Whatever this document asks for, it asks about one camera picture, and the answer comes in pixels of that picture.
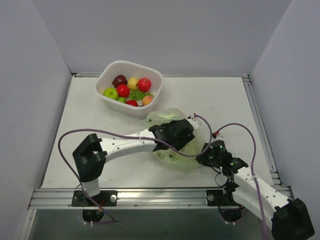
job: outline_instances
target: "white robotic arm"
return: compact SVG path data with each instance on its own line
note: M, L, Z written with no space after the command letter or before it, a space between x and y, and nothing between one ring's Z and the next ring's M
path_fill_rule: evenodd
M126 138L88 135L72 154L87 195L93 197L100 194L98 178L105 163L138 152L166 150L170 146L179 151L195 137L193 131L200 125L197 118L189 118L155 125ZM266 224L275 240L306 240L315 234L306 205L298 198L292 200L277 192L257 175L252 176L248 164L233 157L224 141L216 140L209 146L206 143L202 152L196 157L200 164L218 168L230 179L223 187L227 198L231 196L232 201L260 219L262 202ZM260 200L254 178L258 181Z
M97 138L95 134L89 135L73 152L82 186L88 196L93 197L100 194L98 177L103 169L103 164L134 153L168 149L154 139L166 140L169 138L170 141L165 142L171 142L170 145L180 150L194 138L192 132L201 126L201 122L197 118L173 121L172 123L126 135L126 138Z

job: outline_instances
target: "white plastic basket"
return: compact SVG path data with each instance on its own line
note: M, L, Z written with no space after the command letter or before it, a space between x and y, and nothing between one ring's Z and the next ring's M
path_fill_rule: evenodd
M124 75L127 80L133 77L137 79L150 79L152 86L149 92L154 95L152 102L146 106L136 107L103 96L106 88L113 87L112 82L118 75ZM114 61L106 67L94 85L93 90L99 98L104 100L108 108L124 113L130 117L145 119L155 107L163 82L164 77L159 71L133 62L120 60Z

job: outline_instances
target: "white table surface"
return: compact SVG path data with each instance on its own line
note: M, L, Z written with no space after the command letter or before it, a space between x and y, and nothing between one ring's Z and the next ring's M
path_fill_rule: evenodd
M93 86L96 80L95 77L72 79L42 188L74 188L79 184L57 149L58 139L63 133L79 128L93 128L128 135L146 128L145 120L108 109L94 94ZM213 131L231 122L246 125L252 131L257 145L255 172L268 184L273 185L240 77L165 77L159 97L155 111L174 107L187 115L197 113L209 121ZM205 124L200 130L203 137L209 139ZM72 152L91 133L74 133L62 141L62 151L75 169ZM227 150L234 157L250 164L253 143L247 131L239 126L229 126L221 133L225 137ZM103 188L216 187L215 176L216 173L205 166L189 173L180 172L161 164L151 153L140 152L108 162L99 181ZM219 176L217 180L222 184L225 179Z

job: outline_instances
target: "white enclosure wall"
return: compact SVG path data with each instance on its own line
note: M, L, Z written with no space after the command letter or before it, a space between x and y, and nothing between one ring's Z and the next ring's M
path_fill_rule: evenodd
M253 71L290 0L33 0L73 73L115 60L165 76Z
M0 1L0 239L17 239L71 80L31 0Z
M320 1L294 0L252 73L279 175L320 232Z

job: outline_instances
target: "purple cable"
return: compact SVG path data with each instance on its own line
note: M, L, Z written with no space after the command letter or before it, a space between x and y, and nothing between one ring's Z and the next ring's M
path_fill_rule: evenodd
M62 139L69 135L69 134L73 134L73 133L78 133L78 132L96 132L96 133L102 133L102 134L107 134L107 135L111 135L111 136L114 136L114 137L117 137L117 138L122 138L122 139L133 139L133 140L150 140L150 141L154 141L154 142L158 142L158 143L161 143L165 146L167 146L168 148L172 149L173 151L175 151L177 154L180 154L184 157L187 157L187 158L193 158L193 157L197 157L201 154L203 154L210 146L210 143L212 141L212 129L211 129L211 126L209 124L209 122L204 119L202 116L199 116L197 114L194 114L194 116L196 118L200 118L201 120L203 120L205 122L205 124L208 126L209 128L209 132L210 132L210 138L209 138L209 142L207 144L207 146L203 149L203 151L197 153L197 154L194 154L194 155L187 155L187 154L184 154L183 152L180 152L178 151L177 149L175 149L173 146L171 146L170 144L166 143L165 141L162 141L160 139L156 139L156 138L152 138L152 137L145 137L145 136L141 136L141 137L138 137L138 136L124 136L124 135L120 135L120 134L116 134L116 133L113 133L113 132L109 132L109 131L104 131L104 130L99 130L99 129L93 129L93 128L80 128L80 129L75 129L75 130L70 130L70 131L67 131L65 132L64 134L61 135L61 137L59 138L58 140L58 151L62 157L62 159L64 160L65 164L69 167L69 169L73 172L73 174L76 176L76 178L78 179L80 185L81 185L81 189L83 191L83 194L94 204L96 205L99 209L103 210L103 212L105 214L107 214L111 219L112 221L105 221L103 222L104 224L106 223L115 223L116 220L115 218L102 206L100 206L95 200L93 200L88 194L87 192L85 191L84 189L84 186L82 185L82 182L80 180L80 177L78 176L77 172L74 170L74 168L70 165L70 163L68 162L68 160L66 159L66 157L64 156L62 150L61 150L61 141Z
M228 124L220 127L217 130L217 132L220 132L222 129L224 129L224 128L228 127L228 126L231 126L231 125L237 125L237 126L243 127L245 130L247 130L247 132L250 134L250 136L252 138L252 141L253 141L253 156L252 156L252 160L251 160L251 174L252 174L252 176L255 176L254 162L255 162L256 153L257 153L257 145L256 145L255 137L252 134L252 132L249 130L249 128L247 128L243 124L236 123L236 122L228 123ZM261 211L261 218L262 218L262 225L263 225L262 235L263 235L264 239L268 240L269 239L269 232L268 232L268 227L267 227L267 222L266 222L265 211L264 211L264 207L263 207L263 203L262 203L262 197L261 197L261 193L260 193L259 183L258 183L258 180L255 177L253 179L254 179L254 182L255 182L256 191L257 191L258 200L259 200L260 211Z

